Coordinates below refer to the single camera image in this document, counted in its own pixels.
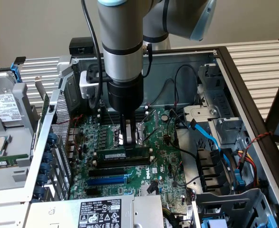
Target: yellow wire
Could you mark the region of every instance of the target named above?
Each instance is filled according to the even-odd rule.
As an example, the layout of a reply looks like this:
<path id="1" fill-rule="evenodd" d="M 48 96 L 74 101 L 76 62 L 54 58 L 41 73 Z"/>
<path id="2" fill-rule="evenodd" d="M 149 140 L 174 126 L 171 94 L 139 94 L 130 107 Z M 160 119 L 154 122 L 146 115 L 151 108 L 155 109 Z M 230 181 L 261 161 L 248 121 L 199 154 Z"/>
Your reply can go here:
<path id="1" fill-rule="evenodd" d="M 251 157 L 248 153 L 247 153 L 247 156 L 248 156 L 248 158 L 249 158 L 250 160 L 252 160 L 252 162 L 253 162 L 252 157 Z M 258 174 L 257 174 L 257 185 L 259 185 Z"/>

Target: robotic arm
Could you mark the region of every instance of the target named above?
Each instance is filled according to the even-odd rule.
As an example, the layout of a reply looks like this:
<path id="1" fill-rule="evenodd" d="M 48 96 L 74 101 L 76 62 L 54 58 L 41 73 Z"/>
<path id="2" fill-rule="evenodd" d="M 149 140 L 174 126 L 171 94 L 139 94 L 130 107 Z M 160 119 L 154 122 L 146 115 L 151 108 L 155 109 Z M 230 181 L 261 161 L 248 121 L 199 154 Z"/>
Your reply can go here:
<path id="1" fill-rule="evenodd" d="M 109 102 L 120 113 L 124 146 L 135 145 L 135 110 L 142 104 L 143 42 L 169 33 L 201 40 L 216 0 L 98 0 Z"/>

